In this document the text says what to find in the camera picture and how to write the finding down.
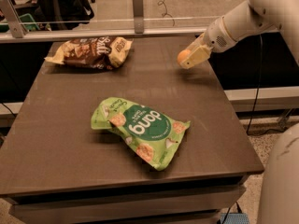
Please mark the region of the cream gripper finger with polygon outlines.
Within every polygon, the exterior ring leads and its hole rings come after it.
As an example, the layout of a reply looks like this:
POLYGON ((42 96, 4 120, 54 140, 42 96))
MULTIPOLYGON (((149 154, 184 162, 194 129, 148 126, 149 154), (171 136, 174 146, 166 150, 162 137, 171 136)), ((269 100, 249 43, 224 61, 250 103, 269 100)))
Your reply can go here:
POLYGON ((205 45, 202 49, 190 49, 191 53, 179 65, 184 69, 190 69, 199 63, 205 62, 211 54, 211 48, 205 45))
POLYGON ((193 49, 202 49, 205 46, 204 42, 205 34, 200 34, 194 41, 193 41, 193 49))

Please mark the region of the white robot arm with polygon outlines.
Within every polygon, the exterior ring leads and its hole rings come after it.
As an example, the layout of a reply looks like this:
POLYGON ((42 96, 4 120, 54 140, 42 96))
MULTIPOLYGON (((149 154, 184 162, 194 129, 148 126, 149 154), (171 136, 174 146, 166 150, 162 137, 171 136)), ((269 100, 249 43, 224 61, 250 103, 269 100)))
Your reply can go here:
MULTIPOLYGON (((189 69, 251 35, 278 29, 299 61, 299 0, 247 0, 213 21, 178 55, 189 69)), ((299 224, 299 124, 272 147, 263 173, 257 224, 299 224)))

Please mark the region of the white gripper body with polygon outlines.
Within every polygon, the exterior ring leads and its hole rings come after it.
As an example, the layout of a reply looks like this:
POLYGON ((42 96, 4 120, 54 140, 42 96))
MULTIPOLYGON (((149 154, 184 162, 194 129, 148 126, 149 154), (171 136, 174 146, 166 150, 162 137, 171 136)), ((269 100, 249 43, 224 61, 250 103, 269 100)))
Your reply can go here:
POLYGON ((227 29, 224 16, 217 18, 207 27, 204 32, 203 42, 216 53, 225 52, 235 46, 236 41, 227 29))

